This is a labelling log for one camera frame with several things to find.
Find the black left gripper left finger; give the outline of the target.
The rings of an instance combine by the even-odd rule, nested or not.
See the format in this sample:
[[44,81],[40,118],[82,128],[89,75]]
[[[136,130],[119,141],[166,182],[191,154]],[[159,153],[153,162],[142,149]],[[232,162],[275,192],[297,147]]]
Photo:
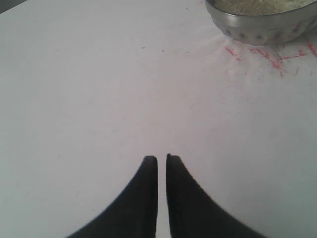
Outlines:
[[158,215],[158,162],[145,156],[121,194],[70,238],[154,238]]

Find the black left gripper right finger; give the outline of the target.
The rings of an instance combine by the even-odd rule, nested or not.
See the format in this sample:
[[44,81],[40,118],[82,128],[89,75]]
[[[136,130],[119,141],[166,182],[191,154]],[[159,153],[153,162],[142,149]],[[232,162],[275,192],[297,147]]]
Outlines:
[[216,204],[191,176],[181,158],[166,158],[166,192],[173,238],[263,238]]

